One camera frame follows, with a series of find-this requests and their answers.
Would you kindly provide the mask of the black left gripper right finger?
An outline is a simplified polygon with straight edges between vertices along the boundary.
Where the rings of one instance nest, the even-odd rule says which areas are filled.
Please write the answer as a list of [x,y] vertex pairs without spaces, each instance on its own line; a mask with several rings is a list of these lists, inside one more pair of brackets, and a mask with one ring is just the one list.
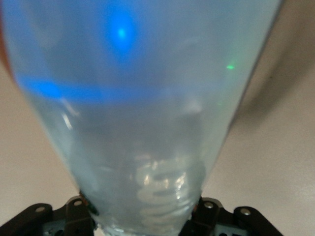
[[180,236],[279,236],[281,232],[258,210],[239,206],[229,212],[217,199],[199,199]]

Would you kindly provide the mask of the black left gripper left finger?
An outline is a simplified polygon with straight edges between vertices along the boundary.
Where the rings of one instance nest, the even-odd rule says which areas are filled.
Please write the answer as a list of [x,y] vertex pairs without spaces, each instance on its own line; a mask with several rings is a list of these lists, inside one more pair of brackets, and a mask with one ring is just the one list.
[[50,204],[34,204],[0,227],[2,236],[93,236],[95,222],[81,196],[70,198],[54,210]]

